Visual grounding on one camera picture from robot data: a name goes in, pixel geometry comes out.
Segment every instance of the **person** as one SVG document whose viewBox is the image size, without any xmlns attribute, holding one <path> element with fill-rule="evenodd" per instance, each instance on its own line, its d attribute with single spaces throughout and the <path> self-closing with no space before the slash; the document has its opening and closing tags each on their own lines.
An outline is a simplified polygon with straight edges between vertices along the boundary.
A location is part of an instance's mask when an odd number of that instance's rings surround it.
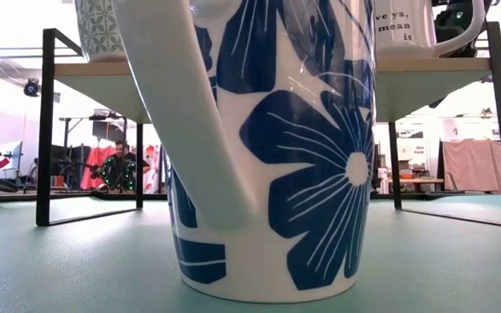
<svg viewBox="0 0 501 313">
<path fill-rule="evenodd" d="M 124 172 L 124 167 L 129 164 L 137 163 L 137 155 L 132 152 L 129 152 L 129 145 L 124 144 L 123 140 L 115 141 L 115 153 L 108 156 L 104 164 L 99 168 L 99 170 L 104 169 L 105 164 L 109 164 L 110 168 L 107 170 L 106 176 L 108 177 L 108 181 L 113 184 L 118 180 L 119 171 Z M 143 160 L 143 174 L 146 174 L 150 170 L 150 165 Z M 127 179 L 123 180 L 123 188 L 131 189 L 131 186 L 136 186 L 135 178 L 137 177 L 137 172 L 133 171 L 133 175 L 131 177 L 127 177 Z"/>
</svg>

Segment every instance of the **patterned mug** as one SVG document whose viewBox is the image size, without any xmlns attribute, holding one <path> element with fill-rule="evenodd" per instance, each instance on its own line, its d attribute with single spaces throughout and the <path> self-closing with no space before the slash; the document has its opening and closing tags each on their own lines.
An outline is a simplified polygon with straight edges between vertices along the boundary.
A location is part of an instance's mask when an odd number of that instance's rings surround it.
<svg viewBox="0 0 501 313">
<path fill-rule="evenodd" d="M 111 0 L 75 0 L 75 7 L 84 58 L 89 62 L 124 62 Z"/>
<path fill-rule="evenodd" d="M 371 0 L 114 0 L 174 170 L 183 280 L 258 303 L 355 282 L 371 191 Z"/>
</svg>

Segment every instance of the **pitcher handle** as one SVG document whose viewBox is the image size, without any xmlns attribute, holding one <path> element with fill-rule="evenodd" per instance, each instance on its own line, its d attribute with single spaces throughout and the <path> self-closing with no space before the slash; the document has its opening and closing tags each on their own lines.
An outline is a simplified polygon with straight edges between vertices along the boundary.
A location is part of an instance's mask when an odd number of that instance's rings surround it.
<svg viewBox="0 0 501 313">
<path fill-rule="evenodd" d="M 230 153 L 188 0 L 113 0 L 150 120 L 207 225 L 240 228 L 255 198 Z"/>
<path fill-rule="evenodd" d="M 436 56 L 440 57 L 446 53 L 457 50 L 468 44 L 480 34 L 484 18 L 486 17 L 484 13 L 484 0 L 472 0 L 472 4 L 473 18 L 467 30 L 455 38 L 435 44 L 433 49 Z"/>
</svg>

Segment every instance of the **blue flower pattern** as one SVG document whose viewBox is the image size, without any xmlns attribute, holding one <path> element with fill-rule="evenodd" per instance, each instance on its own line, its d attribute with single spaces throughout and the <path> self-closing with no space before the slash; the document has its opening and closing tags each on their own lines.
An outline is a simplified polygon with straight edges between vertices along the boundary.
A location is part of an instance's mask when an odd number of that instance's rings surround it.
<svg viewBox="0 0 501 313">
<path fill-rule="evenodd" d="M 372 56 L 372 3 L 362 1 L 369 14 L 365 29 L 342 0 L 342 8 L 338 9 L 357 26 L 364 39 L 363 49 Z M 240 130 L 244 145 L 267 164 L 309 165 L 275 179 L 269 194 L 271 228 L 284 238 L 302 236 L 287 255 L 288 271 L 299 290 L 331 285 L 342 266 L 345 277 L 355 275 L 370 195 L 372 64 L 371 60 L 345 59 L 344 41 L 333 10 L 330 0 L 243 0 L 226 24 L 216 64 L 210 57 L 208 30 L 195 27 L 206 69 L 216 66 L 217 75 L 210 77 L 214 96 L 216 86 L 236 94 L 270 92 Z M 304 68 L 332 87 L 320 93 L 329 118 L 297 93 L 273 91 L 277 14 Z M 363 176 L 357 171 L 353 174 L 350 166 L 359 166 Z M 179 221 L 185 227 L 196 228 L 194 205 L 174 172 L 170 180 L 176 188 Z M 225 254 L 219 252 L 223 245 L 209 247 L 206 252 L 191 246 L 194 242 L 177 237 L 175 242 L 182 271 L 190 279 L 212 283 L 226 275 Z M 203 247 L 208 243 L 197 244 Z M 190 247 L 198 249 L 207 264 L 211 260 L 223 269 L 208 268 L 204 269 L 208 274 L 203 274 L 202 268 L 186 267 Z"/>
<path fill-rule="evenodd" d="M 174 170 L 168 174 L 167 196 L 170 207 L 171 225 L 176 227 L 176 216 L 184 227 L 195 229 L 197 214 Z M 179 238 L 173 233 L 173 243 L 181 272 L 199 283 L 214 283 L 226 275 L 225 245 L 200 243 Z"/>
</svg>

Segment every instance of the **teal table surface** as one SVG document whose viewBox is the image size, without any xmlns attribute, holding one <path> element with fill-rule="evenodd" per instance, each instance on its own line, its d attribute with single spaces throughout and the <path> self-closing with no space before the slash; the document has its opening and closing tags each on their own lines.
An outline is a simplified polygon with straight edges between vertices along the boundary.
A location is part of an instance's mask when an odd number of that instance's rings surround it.
<svg viewBox="0 0 501 313">
<path fill-rule="evenodd" d="M 133 202 L 52 201 L 52 217 L 128 209 Z M 0 204 L 0 312 L 501 312 L 501 227 L 396 212 L 371 203 L 358 280 L 333 298 L 237 303 L 186 286 L 165 202 L 49 228 L 34 203 Z M 501 219 L 501 196 L 405 202 L 416 210 Z"/>
</svg>

